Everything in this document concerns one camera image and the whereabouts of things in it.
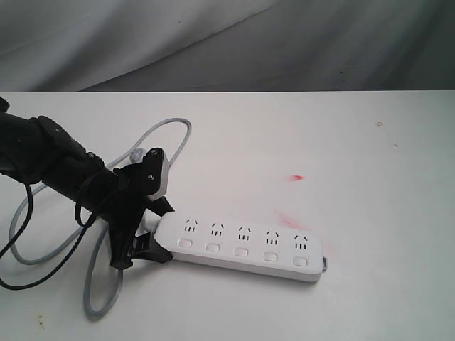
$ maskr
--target gray curtain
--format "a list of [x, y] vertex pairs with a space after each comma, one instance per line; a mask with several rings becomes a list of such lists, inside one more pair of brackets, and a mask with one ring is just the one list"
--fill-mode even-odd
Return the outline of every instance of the gray curtain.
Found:
[[452, 0], [0, 0], [0, 90], [455, 89]]

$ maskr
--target white power strip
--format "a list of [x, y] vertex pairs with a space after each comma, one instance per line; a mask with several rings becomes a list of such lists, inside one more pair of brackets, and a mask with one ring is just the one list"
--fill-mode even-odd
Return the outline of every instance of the white power strip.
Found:
[[166, 213], [155, 240], [174, 259], [316, 282], [326, 270], [314, 233], [245, 222]]

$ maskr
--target black cable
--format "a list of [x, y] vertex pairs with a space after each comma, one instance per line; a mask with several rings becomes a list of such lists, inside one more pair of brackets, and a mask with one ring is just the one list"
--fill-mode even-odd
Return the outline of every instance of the black cable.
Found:
[[[25, 176], [25, 174], [23, 173], [23, 171], [19, 168], [19, 166], [17, 165], [17, 163], [11, 158], [9, 157], [6, 153], [4, 153], [3, 151], [0, 151], [14, 166], [14, 168], [17, 170], [19, 176], [21, 177], [21, 180], [23, 182], [23, 185], [25, 186], [26, 188], [26, 192], [27, 192], [27, 201], [28, 201], [28, 209], [27, 209], [27, 215], [26, 215], [26, 218], [25, 220], [23, 221], [22, 225], [21, 225], [21, 228], [15, 233], [14, 237], [11, 238], [11, 240], [5, 245], [5, 247], [0, 251], [0, 259], [4, 256], [4, 254], [11, 248], [11, 245], [13, 245], [17, 239], [21, 236], [21, 234], [25, 231], [25, 229], [27, 228], [27, 225], [28, 223], [30, 222], [30, 219], [31, 219], [31, 215], [33, 213], [33, 196], [31, 194], [31, 188], [30, 188], [30, 184], [28, 183], [27, 181], [27, 177]], [[84, 234], [86, 233], [87, 231], [87, 228], [84, 228], [79, 237], [77, 238], [76, 242], [74, 243], [73, 247], [71, 248], [71, 250], [67, 253], [67, 255], [65, 256], [64, 259], [62, 259], [62, 261], [49, 273], [47, 274], [46, 276], [44, 276], [42, 279], [39, 279], [33, 283], [30, 283], [30, 284], [25, 284], [23, 286], [12, 286], [10, 284], [7, 284], [5, 283], [1, 278], [0, 278], [0, 285], [3, 286], [4, 288], [6, 289], [9, 289], [9, 290], [24, 290], [24, 289], [29, 289], [29, 288], [33, 288], [34, 286], [38, 286], [42, 283], [44, 283], [45, 281], [47, 281], [50, 277], [52, 277], [53, 275], [55, 275], [55, 273], [60, 270], [60, 268], [68, 261], [68, 259], [73, 255], [74, 251], [76, 251], [77, 247], [79, 246], [79, 243], [80, 241], [82, 240], [82, 238], [84, 237]]]

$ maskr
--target white tabletop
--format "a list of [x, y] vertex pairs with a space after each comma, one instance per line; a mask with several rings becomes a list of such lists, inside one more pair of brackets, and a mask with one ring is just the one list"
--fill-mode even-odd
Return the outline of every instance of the white tabletop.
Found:
[[[328, 271], [316, 285], [172, 261], [136, 261], [111, 312], [82, 309], [100, 226], [42, 286], [0, 290], [7, 340], [453, 340], [455, 92], [242, 94], [3, 93], [9, 112], [56, 120], [111, 161], [156, 122], [185, 117], [193, 135], [166, 197], [176, 210], [321, 235]], [[145, 148], [173, 153], [181, 124]], [[293, 175], [301, 175], [295, 181]], [[0, 178], [0, 240], [24, 197]], [[18, 247], [38, 256], [76, 227], [73, 203], [48, 190]], [[97, 263], [95, 302], [112, 287]], [[1, 277], [31, 270], [11, 257]]]

